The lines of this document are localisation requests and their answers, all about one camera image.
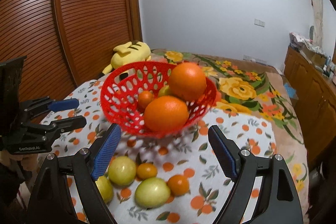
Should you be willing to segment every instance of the wooden dresser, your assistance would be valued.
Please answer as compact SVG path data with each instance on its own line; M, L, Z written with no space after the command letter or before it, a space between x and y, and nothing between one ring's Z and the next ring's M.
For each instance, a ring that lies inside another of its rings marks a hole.
M295 112L313 168L336 136L336 86L291 47L285 65L285 77L299 97Z

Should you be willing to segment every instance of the white tablecloth with orange print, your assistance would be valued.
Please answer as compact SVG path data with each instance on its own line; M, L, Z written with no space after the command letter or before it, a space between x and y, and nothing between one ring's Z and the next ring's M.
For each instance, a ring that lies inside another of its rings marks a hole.
M51 112L42 121L49 124L55 119L74 115L84 115L87 119L87 125L83 129L64 133L55 141L52 151L56 155L73 155L80 148L90 147L110 126L100 107L101 86L101 81L84 83L67 97L79 100L80 106L77 109ZM125 189L115 186L115 195L108 208L119 224L209 224L215 220L233 182L224 176L208 143L207 129L214 124L240 148L245 147L255 155L271 157L276 149L271 123L245 114L227 114L216 108L179 137L156 140L123 135L116 150L117 156L128 155L137 163L152 161L158 168L157 177L166 181L175 174L186 175L189 178L190 193L181 197L171 197L160 208L145 210L134 202L134 192L139 181L134 181ZM87 221L72 177L68 177L68 184L78 218ZM259 177L255 181L243 221L249 220L253 214L260 185Z

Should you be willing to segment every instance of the silver bolt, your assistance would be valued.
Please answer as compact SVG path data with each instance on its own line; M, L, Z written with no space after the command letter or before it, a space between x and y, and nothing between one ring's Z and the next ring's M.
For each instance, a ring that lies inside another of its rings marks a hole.
M276 160L282 160L283 157L280 154L275 154L275 159Z
M47 159L48 160L52 160L54 157L55 157L55 154L54 153L50 153L50 154L48 154Z
M81 150L79 150L79 153L82 154L82 155L85 155L89 152L89 150L85 147L85 148L82 148Z
M249 151L249 150L246 150L246 149L244 149L244 150L242 150L242 151L241 151L241 154L242 154L243 156L247 157L247 156L249 156L249 155L250 155L250 151Z

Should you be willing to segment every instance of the wooden wardrobe door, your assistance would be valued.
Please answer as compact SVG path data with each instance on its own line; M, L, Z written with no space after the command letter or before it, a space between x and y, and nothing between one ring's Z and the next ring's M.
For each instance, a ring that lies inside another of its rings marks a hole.
M0 61L27 55L20 100L63 99L75 86L55 31L51 0L0 0Z
M128 0L60 0L67 43L80 80L110 63L113 48L132 39Z

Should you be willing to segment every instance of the red basket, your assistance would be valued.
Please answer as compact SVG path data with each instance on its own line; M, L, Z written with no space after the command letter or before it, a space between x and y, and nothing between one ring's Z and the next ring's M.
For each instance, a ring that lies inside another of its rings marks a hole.
M142 113L137 110L137 98L143 90L151 90L157 97L159 90L168 84L168 78L175 65L143 61L127 64L113 71L105 80L100 94L100 103L110 122L120 125L123 131L132 135L162 138L177 134L182 129L196 124L211 108L216 98L216 87L207 78L207 87L197 102L187 102L189 118L186 124L174 132L151 132L144 125ZM128 77L119 81L119 75L128 71Z

